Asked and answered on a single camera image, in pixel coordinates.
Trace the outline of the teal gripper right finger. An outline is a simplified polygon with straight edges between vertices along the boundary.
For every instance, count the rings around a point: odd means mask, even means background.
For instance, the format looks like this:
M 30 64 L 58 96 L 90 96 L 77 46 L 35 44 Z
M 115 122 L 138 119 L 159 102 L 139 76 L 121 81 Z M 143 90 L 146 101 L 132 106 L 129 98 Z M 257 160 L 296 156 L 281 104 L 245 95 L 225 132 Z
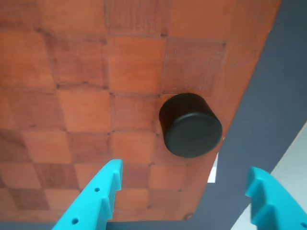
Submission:
M 250 220 L 259 230 L 305 230 L 307 214 L 268 172 L 251 167 L 245 195 L 250 198 Z

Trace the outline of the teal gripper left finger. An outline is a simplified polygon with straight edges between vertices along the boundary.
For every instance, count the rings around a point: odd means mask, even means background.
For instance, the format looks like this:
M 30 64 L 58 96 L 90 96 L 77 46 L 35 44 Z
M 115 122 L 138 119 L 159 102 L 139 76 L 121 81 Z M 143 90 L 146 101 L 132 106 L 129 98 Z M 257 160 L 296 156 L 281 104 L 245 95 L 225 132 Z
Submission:
M 82 190 L 54 230 L 104 230 L 113 218 L 116 192 L 122 189 L 123 160 L 109 161 Z

